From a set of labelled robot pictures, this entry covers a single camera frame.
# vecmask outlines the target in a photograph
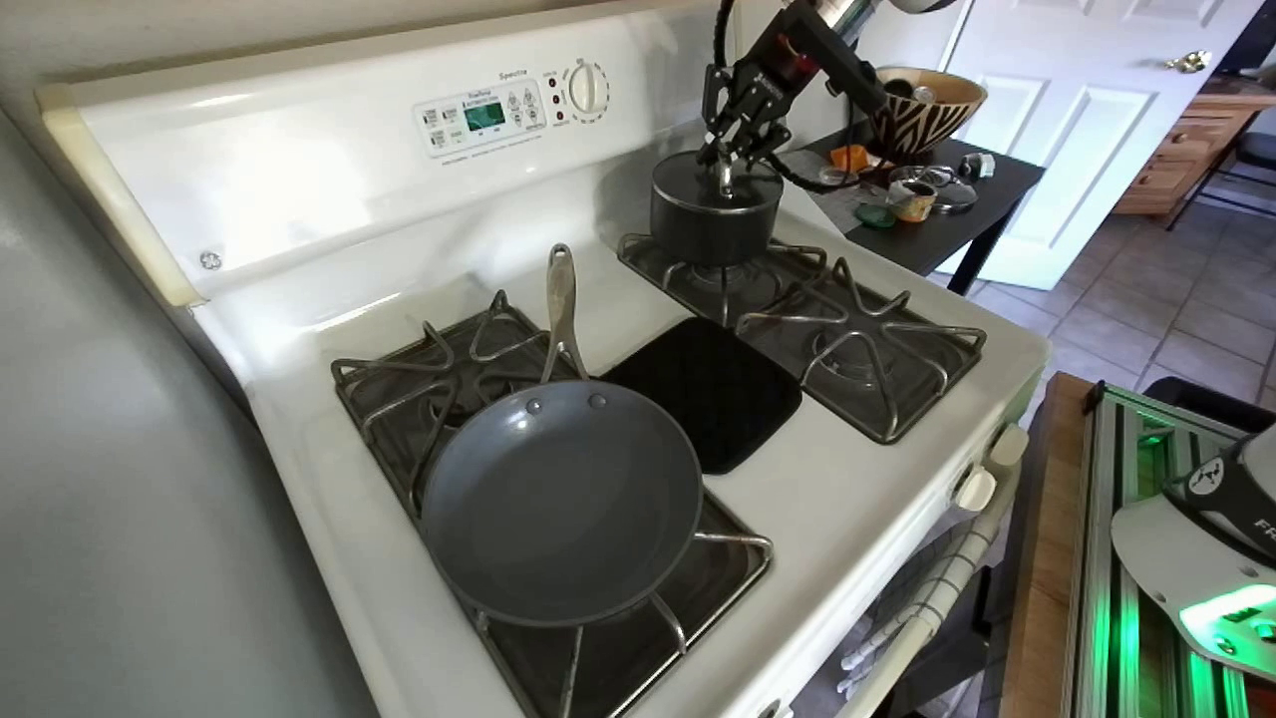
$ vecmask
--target pan handle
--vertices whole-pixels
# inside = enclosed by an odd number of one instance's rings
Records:
[[[560,356],[588,376],[581,350],[576,342],[576,259],[568,245],[553,245],[551,253],[551,282],[548,282],[548,300],[551,300],[551,350],[548,350],[548,368],[541,368],[541,382],[553,378],[553,364]]]

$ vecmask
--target burner grate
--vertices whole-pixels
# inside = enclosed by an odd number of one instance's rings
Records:
[[[498,291],[491,306],[385,358],[335,358],[335,391],[399,501],[420,515],[428,467],[487,401],[535,386],[551,336]]]
[[[689,270],[650,241],[624,246],[641,280],[739,332],[787,368],[805,394],[878,443],[906,431],[983,358],[984,332],[940,326],[860,288],[846,259],[770,245],[745,267]]]
[[[470,609],[487,651],[535,718],[625,714],[767,572],[770,541],[714,496],[657,597],[596,626],[529,632]]]

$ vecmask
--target wooden cabinet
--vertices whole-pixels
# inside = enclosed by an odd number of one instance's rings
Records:
[[[1173,218],[1194,186],[1225,158],[1245,122],[1274,102],[1276,94],[1260,89],[1203,89],[1129,183],[1114,215]]]

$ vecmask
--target digital display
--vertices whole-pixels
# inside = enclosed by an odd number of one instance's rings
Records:
[[[498,101],[466,102],[470,130],[502,126],[502,122],[506,122],[506,109]]]

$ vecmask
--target stove knob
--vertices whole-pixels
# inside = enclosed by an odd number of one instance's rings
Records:
[[[611,102],[611,85],[601,64],[577,58],[568,74],[568,102],[581,122],[596,122]]]
[[[995,496],[996,496],[996,476],[984,467],[971,467],[956,496],[955,496],[955,505],[983,515],[995,501]]]
[[[1011,476],[1011,469],[1019,469],[1019,467],[1025,463],[1025,452],[1031,452],[1031,431],[1004,425],[1004,431],[996,433],[995,452],[984,453],[984,467],[989,467],[995,476]]]

